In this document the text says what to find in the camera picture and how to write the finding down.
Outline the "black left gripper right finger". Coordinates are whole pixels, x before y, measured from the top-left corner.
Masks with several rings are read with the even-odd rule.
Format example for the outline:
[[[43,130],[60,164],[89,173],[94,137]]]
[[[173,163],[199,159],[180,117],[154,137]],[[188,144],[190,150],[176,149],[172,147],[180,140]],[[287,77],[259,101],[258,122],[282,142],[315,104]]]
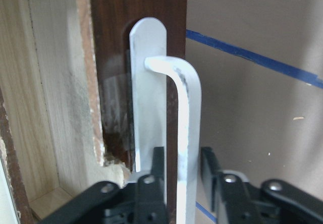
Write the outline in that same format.
[[[224,170],[210,147],[201,148],[200,173],[217,223],[322,223],[322,201],[279,179],[253,186]]]

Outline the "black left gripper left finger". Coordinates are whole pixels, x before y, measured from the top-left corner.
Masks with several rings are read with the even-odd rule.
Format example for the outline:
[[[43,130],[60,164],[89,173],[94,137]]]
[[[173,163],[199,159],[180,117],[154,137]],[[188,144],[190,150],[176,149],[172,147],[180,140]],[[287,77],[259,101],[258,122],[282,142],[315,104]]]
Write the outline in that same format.
[[[98,182],[41,223],[167,223],[164,148],[154,148],[149,174],[123,189],[113,182]]]

